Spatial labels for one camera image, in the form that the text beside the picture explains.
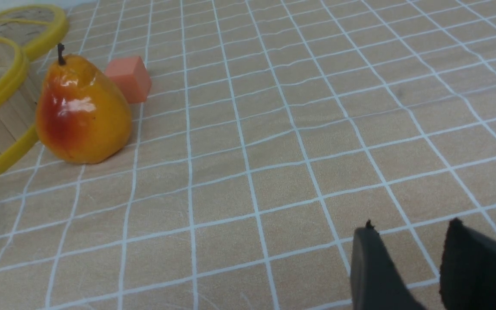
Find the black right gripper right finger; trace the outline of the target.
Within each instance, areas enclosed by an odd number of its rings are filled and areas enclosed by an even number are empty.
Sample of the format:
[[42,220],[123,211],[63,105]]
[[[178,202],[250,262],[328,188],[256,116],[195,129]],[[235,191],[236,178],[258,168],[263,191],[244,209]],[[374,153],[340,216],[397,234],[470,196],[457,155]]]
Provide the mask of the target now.
[[443,244],[440,296],[447,310],[496,310],[496,241],[458,218]]

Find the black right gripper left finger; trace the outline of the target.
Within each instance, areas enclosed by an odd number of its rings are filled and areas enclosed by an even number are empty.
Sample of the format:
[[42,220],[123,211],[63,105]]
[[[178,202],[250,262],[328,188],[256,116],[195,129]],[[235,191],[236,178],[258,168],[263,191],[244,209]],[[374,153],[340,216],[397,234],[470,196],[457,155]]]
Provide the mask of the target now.
[[355,310],[423,310],[370,220],[354,230],[350,288]]

